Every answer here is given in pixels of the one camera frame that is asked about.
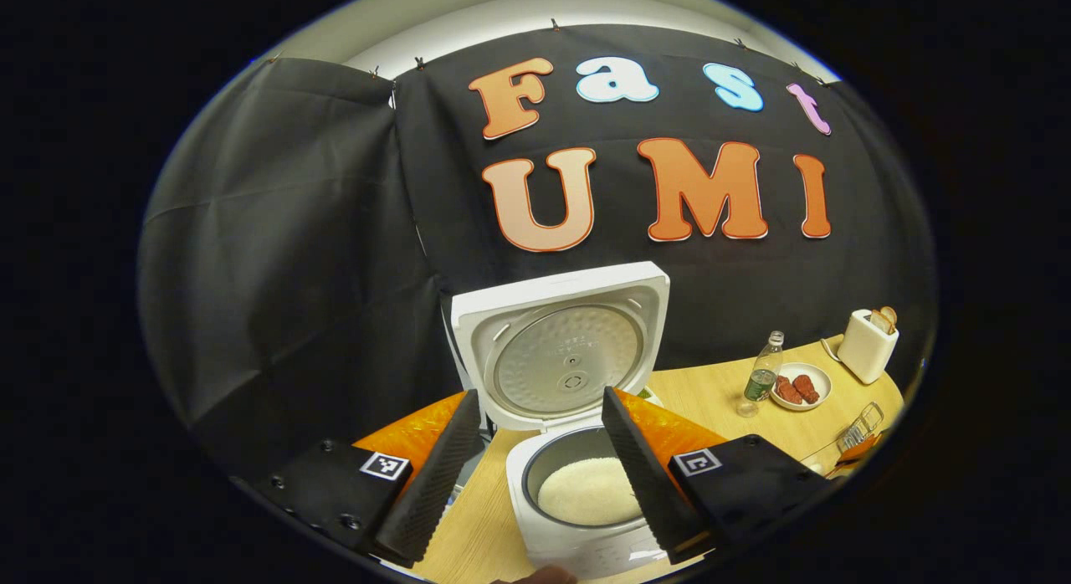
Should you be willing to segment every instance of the white plate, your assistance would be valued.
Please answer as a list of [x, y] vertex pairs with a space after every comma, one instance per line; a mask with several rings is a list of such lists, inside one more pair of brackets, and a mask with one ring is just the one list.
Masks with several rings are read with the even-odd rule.
[[778, 386], [774, 384], [773, 388], [770, 389], [770, 398], [773, 402], [784, 406], [789, 410], [810, 410], [815, 406], [818, 406], [826, 399], [829, 398], [829, 393], [833, 390], [833, 383], [829, 379], [829, 375], [826, 371], [818, 369], [813, 364], [808, 364], [805, 362], [788, 362], [787, 364], [781, 365], [781, 375], [783, 377], [788, 377], [789, 381], [794, 381], [796, 377], [800, 375], [806, 375], [811, 377], [811, 384], [814, 385], [814, 391], [818, 392], [818, 402], [814, 404], [808, 404], [805, 401], [803, 404], [793, 404], [784, 398], [778, 395]]

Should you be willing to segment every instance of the plastic bottle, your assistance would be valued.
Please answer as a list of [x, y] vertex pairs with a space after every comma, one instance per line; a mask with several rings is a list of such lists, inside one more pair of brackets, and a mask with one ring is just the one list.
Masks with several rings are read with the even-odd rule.
[[784, 361], [781, 346], [784, 343], [784, 333], [781, 331], [770, 333], [766, 347], [755, 359], [755, 365], [748, 378], [748, 386], [743, 390], [743, 398], [737, 405], [739, 416], [754, 417], [758, 414], [758, 404], [770, 396], [773, 383], [776, 383], [778, 375], [781, 374], [781, 363]]

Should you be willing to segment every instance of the blue letter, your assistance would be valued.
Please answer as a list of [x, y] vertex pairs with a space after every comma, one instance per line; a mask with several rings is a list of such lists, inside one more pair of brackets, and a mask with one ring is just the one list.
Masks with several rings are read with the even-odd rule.
[[751, 81], [748, 74], [735, 66], [720, 63], [707, 63], [703, 66], [703, 73], [707, 74], [710, 81], [718, 85], [714, 94], [729, 107], [749, 111], [761, 110], [763, 98], [755, 90], [755, 83]]
[[[604, 66], [609, 72], [597, 74]], [[659, 87], [648, 83], [643, 66], [631, 59], [589, 59], [576, 66], [576, 73], [585, 76], [576, 84], [576, 92], [592, 103], [613, 103], [619, 99], [644, 103], [659, 95]]]

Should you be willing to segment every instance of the wooden table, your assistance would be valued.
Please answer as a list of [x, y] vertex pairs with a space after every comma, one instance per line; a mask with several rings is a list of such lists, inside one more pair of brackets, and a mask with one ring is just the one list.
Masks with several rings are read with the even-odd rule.
[[[843, 335], [831, 340], [833, 351]], [[890, 426], [903, 407], [903, 398], [888, 374], [865, 386], [843, 364], [829, 358], [819, 342], [786, 349], [785, 362], [806, 362], [826, 371], [832, 379], [829, 398], [818, 407], [797, 413], [772, 400], [758, 415], [744, 419], [736, 414], [754, 357], [692, 369], [659, 371], [648, 387], [666, 408], [729, 439], [755, 433], [794, 459], [804, 459], [835, 439], [869, 402], [885, 413], [879, 429]], [[506, 484], [506, 454], [538, 432], [499, 430], [480, 464], [439, 523], [423, 561], [412, 571], [438, 584], [486, 584], [501, 579], [519, 580], [534, 567], [525, 554]], [[646, 582], [700, 560], [669, 565], [662, 559], [632, 571], [588, 580], [598, 584]]]

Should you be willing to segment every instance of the black fabric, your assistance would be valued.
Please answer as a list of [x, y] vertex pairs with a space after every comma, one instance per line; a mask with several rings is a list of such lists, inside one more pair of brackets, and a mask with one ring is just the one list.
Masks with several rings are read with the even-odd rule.
[[139, 248], [150, 356], [230, 474], [459, 389], [401, 182], [391, 83], [280, 59], [230, 83], [160, 177]]
[[[575, 90], [575, 66], [595, 57], [638, 62], [660, 94], [649, 103], [589, 103]], [[554, 72], [539, 121], [487, 141], [486, 114], [471, 80], [541, 57]], [[703, 65], [738, 66], [754, 80], [765, 106], [751, 113], [714, 94]], [[814, 96], [827, 137], [810, 123], [796, 96]], [[923, 207], [891, 138], [845, 99], [843, 84], [820, 86], [773, 58], [722, 40], [658, 28], [578, 26], [524, 32], [429, 61], [402, 74], [395, 103], [405, 181], [432, 268], [444, 291], [461, 294], [529, 278], [635, 260], [653, 260], [673, 280], [655, 369], [754, 356], [773, 329], [789, 346], [844, 331], [860, 308], [892, 305], [901, 340], [888, 371], [903, 387], [917, 373], [921, 348], [936, 326], [936, 278]], [[721, 225], [710, 238], [695, 228], [681, 242], [648, 237], [657, 196], [650, 162], [636, 151], [654, 137], [683, 140], [709, 173], [720, 146], [742, 141], [757, 165], [766, 238], [731, 240]], [[503, 237], [485, 167], [528, 159], [531, 211], [538, 222], [564, 218], [558, 173], [546, 156], [572, 147], [593, 149], [590, 166], [594, 225], [585, 241], [556, 253], [530, 253]], [[832, 235], [808, 239], [802, 179], [793, 156], [809, 154], [824, 177]], [[726, 219], [723, 212], [722, 221]], [[685, 219], [692, 216], [685, 210]]]

